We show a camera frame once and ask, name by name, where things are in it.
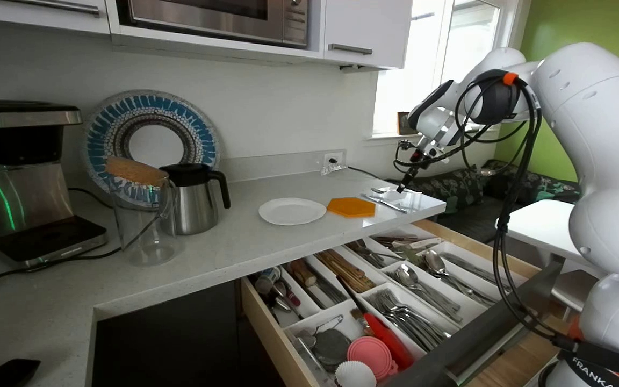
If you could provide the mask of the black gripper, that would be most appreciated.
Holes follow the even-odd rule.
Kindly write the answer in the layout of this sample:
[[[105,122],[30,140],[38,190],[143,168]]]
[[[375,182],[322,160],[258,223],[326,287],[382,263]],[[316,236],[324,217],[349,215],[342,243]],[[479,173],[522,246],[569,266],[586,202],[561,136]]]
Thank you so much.
[[[411,151],[411,156],[405,160],[394,156],[393,165],[403,169],[400,188],[405,188],[416,175],[416,172],[425,169],[441,154],[442,146],[436,140],[421,136],[416,141],[402,140],[394,153],[402,151]]]

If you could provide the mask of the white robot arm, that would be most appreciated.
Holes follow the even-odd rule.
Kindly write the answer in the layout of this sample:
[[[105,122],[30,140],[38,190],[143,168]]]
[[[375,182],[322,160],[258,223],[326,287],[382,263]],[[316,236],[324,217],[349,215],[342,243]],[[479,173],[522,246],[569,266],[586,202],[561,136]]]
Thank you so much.
[[[408,111],[418,147],[431,156],[457,144],[465,122],[531,118],[547,122],[575,169],[569,238],[601,272],[579,313],[581,336],[565,343],[546,383],[619,387],[619,56],[595,42],[565,45],[540,63],[494,49]]]

